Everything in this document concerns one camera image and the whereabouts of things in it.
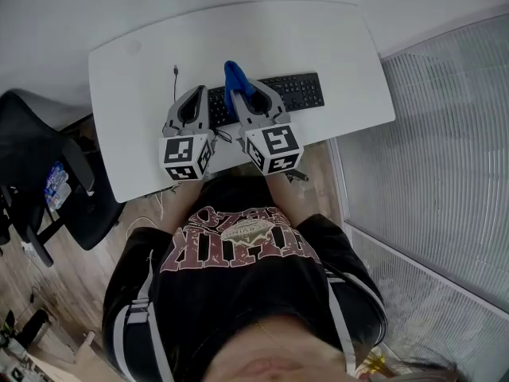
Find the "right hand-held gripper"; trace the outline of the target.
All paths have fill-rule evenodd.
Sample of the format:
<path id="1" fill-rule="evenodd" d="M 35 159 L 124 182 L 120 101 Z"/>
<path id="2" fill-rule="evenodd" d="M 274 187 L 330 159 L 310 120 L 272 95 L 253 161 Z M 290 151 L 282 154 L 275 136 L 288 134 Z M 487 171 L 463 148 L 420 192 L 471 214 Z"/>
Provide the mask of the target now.
<path id="1" fill-rule="evenodd" d="M 240 90 L 231 91 L 243 152 L 264 176 L 295 168 L 304 148 L 281 96 L 260 81 L 248 81 L 254 89 L 250 98 Z"/>

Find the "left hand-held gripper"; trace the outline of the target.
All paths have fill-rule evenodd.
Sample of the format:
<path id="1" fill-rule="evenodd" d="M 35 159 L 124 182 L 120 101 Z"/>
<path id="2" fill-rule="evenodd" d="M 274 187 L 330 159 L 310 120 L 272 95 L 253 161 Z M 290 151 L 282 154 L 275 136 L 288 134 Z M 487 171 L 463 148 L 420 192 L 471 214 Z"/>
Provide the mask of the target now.
<path id="1" fill-rule="evenodd" d="M 216 145 L 209 123 L 208 89 L 204 85 L 189 89 L 171 106 L 162 134 L 160 167 L 174 181 L 202 180 Z"/>

